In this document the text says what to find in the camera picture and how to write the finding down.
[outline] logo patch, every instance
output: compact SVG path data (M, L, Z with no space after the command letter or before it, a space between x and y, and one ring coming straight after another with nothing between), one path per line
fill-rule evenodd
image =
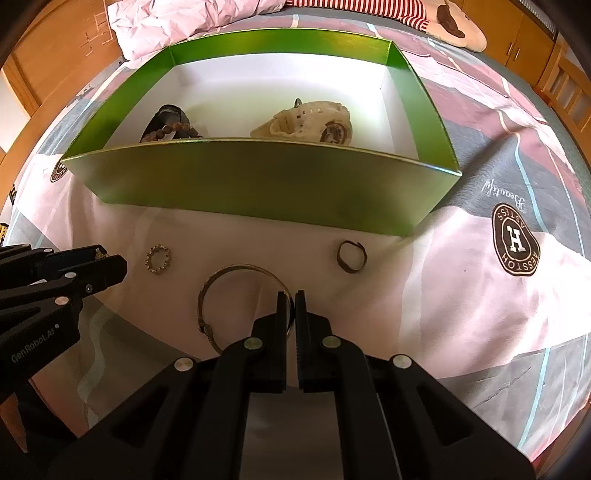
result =
M64 164L61 162L61 160L58 160L56 163L56 166L53 167L53 171L51 172L51 178L49 179L51 183L55 183L57 182L60 178L62 178L66 172L68 171L67 168L65 168Z
M529 277L540 262L540 244L519 212L506 203L492 211L495 251L507 273Z

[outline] beaded bracelet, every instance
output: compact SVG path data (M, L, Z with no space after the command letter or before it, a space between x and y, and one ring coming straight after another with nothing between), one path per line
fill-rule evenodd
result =
M184 132L189 135L190 138L202 138L201 135L191 127L190 124L182 124L181 122L175 122L172 125L164 125L162 128L157 129L155 132L144 135L142 140L139 142L156 142L162 140L165 135L171 134L172 132Z

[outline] decorative ring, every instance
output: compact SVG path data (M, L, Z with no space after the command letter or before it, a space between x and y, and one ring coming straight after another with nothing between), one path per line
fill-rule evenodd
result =
M343 248L343 245L347 245L347 244L353 245L354 247L357 247L362 251L363 265L361 265L361 267L359 267L359 268L351 267L340 256L340 249ZM365 264L368 262L368 255L367 255L367 252L365 251L365 248L363 247L363 245L361 245L359 243L356 244L356 243L352 242L351 240L345 240L345 241L341 242L341 244L339 245L339 249L336 251L336 262L339 264L339 267L342 268L343 270L345 270L347 273L359 273L363 270L363 268L365 267Z
M152 265L152 257L154 256L154 254L158 252L164 252L166 253L166 255L164 257L164 262L162 263L162 265L160 265L158 268L154 268L154 266ZM154 245L146 254L145 265L150 273L160 275L164 270L166 270L170 266L170 250L164 245Z

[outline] wall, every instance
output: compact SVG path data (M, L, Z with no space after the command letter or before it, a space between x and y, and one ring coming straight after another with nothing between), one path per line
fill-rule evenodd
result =
M581 66L579 60L577 59L577 57L574 56L574 52L571 50L571 48L569 47L569 49L566 51L566 54L564 55L567 59L569 59L571 62L573 62L577 67L579 67L581 70L583 70L583 67Z
M0 147L7 152L29 121L6 79L0 74Z

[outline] gold ring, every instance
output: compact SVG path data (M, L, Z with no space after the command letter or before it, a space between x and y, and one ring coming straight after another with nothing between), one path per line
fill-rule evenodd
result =
M154 268L154 266L152 265L152 257L154 256L154 254L156 254L158 252L164 252L165 257L164 257L164 261L163 261L162 265L160 265L158 268ZM150 251L146 254L145 265L150 273L153 273L155 275L160 275L164 270L166 270L170 266L170 250L167 247L165 247L164 245L160 245L160 244L154 245L152 248L150 248Z

